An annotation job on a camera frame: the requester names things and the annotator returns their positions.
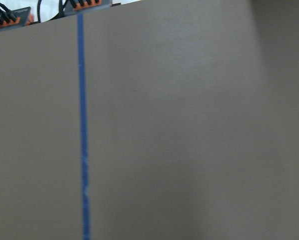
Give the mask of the left grey orange USB hub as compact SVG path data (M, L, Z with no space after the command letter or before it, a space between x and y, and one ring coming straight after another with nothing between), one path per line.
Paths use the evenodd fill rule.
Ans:
M0 2L0 32L29 26L34 22L30 6L10 9Z

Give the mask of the right grey orange USB hub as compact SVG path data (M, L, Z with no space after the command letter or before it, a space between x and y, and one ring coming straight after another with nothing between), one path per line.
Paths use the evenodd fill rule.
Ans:
M106 9L111 6L112 0L66 0L63 13L65 16L71 16Z

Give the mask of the grey orange usb hub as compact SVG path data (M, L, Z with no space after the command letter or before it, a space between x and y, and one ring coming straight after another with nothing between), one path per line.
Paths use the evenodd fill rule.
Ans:
M63 13L65 16L71 16L106 9L111 6L112 0L66 0Z
M0 2L0 32L29 26L34 22L30 6L10 9Z

